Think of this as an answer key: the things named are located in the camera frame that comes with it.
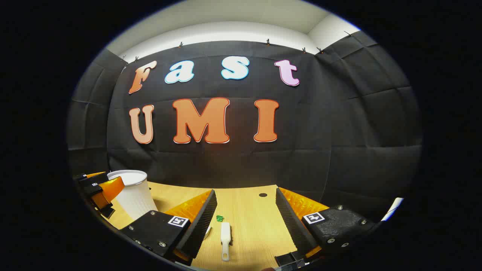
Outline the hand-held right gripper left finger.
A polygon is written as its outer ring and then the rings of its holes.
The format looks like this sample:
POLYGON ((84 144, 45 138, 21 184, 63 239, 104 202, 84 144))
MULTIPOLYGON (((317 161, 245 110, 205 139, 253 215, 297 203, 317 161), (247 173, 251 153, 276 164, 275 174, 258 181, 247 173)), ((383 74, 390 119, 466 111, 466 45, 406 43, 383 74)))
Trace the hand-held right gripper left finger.
POLYGON ((150 210, 121 228, 121 233, 169 261, 191 265, 217 207, 213 189, 165 212, 150 210))

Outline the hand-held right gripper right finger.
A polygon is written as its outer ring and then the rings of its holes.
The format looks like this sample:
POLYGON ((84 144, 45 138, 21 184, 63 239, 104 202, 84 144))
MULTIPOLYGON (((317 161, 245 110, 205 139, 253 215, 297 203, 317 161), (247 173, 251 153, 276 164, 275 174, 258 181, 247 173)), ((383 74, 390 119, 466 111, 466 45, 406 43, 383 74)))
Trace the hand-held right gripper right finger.
POLYGON ((366 240, 378 224, 343 205, 329 207, 278 187, 276 206, 304 260, 332 259, 366 240))

